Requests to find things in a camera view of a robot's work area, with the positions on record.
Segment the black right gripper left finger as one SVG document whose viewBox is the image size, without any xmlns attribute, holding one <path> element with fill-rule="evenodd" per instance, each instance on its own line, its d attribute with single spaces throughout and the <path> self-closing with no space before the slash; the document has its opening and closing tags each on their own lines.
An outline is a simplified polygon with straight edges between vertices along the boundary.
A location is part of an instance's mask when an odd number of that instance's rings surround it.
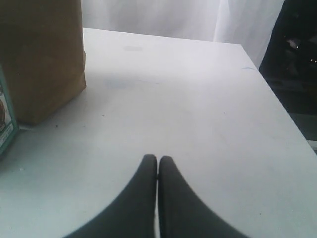
<svg viewBox="0 0 317 238">
<path fill-rule="evenodd" d="M 134 176 L 116 199 L 69 238 L 154 238 L 158 162 L 143 157 Z"/>
</svg>

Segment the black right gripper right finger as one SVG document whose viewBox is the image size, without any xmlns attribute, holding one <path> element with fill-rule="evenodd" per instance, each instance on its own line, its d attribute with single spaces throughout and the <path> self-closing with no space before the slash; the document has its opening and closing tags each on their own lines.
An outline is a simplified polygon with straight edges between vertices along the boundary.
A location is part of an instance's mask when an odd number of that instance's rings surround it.
<svg viewBox="0 0 317 238">
<path fill-rule="evenodd" d="M 246 237 L 208 208 L 170 156 L 159 162 L 158 219 L 162 238 Z"/>
</svg>

